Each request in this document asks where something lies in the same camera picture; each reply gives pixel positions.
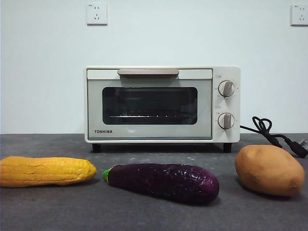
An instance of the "potato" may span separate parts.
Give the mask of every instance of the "potato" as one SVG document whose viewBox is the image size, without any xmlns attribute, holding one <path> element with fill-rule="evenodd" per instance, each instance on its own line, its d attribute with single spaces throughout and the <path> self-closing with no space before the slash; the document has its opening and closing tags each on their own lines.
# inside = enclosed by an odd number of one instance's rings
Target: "potato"
<svg viewBox="0 0 308 231">
<path fill-rule="evenodd" d="M 248 145 L 235 158 L 235 169 L 247 188 L 271 195 L 299 193 L 305 182 L 302 166 L 286 150 L 273 145 Z"/>
</svg>

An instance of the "table surface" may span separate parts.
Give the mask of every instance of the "table surface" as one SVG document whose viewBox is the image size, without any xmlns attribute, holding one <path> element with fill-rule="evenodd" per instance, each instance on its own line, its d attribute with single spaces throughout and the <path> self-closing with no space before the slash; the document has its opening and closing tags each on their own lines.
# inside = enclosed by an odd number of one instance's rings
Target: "table surface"
<svg viewBox="0 0 308 231">
<path fill-rule="evenodd" d="M 287 136 L 295 141 L 308 138 L 308 134 Z M 242 134 L 229 154 L 223 153 L 222 144 L 118 145 L 92 153 L 82 134 L 1 135 L 1 159 L 11 155 L 83 158 L 98 172 L 87 182 L 68 186 L 1 187 L 0 230 L 308 230 L 308 184 L 293 197 L 255 193 L 240 185 L 234 158 L 249 144 L 268 143 L 259 134 Z M 295 158 L 307 171 L 308 158 Z M 203 167 L 219 180 L 219 195 L 208 205 L 188 205 L 111 187 L 102 179 L 102 172 L 113 165 L 132 163 Z"/>
</svg>

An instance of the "knob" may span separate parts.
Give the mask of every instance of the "knob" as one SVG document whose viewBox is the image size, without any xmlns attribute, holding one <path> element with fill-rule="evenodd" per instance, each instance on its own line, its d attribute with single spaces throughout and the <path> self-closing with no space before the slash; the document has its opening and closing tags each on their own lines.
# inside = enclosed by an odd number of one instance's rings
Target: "knob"
<svg viewBox="0 0 308 231">
<path fill-rule="evenodd" d="M 218 91 L 223 97 L 229 97 L 234 93 L 234 83 L 232 81 L 223 81 L 218 86 Z"/>
<path fill-rule="evenodd" d="M 229 113 L 221 114 L 218 118 L 218 124 L 225 130 L 230 129 L 234 125 L 234 117 Z"/>
</svg>

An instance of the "oven door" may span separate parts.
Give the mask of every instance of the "oven door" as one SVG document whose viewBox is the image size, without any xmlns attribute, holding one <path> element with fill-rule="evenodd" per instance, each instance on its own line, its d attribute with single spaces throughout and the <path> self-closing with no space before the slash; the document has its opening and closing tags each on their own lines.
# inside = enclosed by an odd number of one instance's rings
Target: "oven door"
<svg viewBox="0 0 308 231">
<path fill-rule="evenodd" d="M 88 140 L 211 140 L 211 69 L 87 70 Z"/>
</svg>

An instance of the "fake vegetable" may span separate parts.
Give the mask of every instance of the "fake vegetable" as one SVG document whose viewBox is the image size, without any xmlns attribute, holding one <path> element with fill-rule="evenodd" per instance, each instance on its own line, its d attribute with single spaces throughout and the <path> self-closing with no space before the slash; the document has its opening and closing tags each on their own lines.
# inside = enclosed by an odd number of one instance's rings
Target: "fake vegetable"
<svg viewBox="0 0 308 231">
<path fill-rule="evenodd" d="M 212 173 L 190 165 L 116 165 L 103 172 L 103 178 L 114 187 L 188 203 L 209 203 L 219 193 Z"/>
<path fill-rule="evenodd" d="M 273 145 L 242 148 L 235 158 L 235 168 L 243 185 L 260 193 L 294 195 L 305 181 L 305 172 L 298 161 Z"/>
<path fill-rule="evenodd" d="M 29 158 L 10 156 L 0 162 L 0 185 L 27 187 L 67 185 L 91 179 L 96 168 L 88 160 L 68 157 Z"/>
</svg>

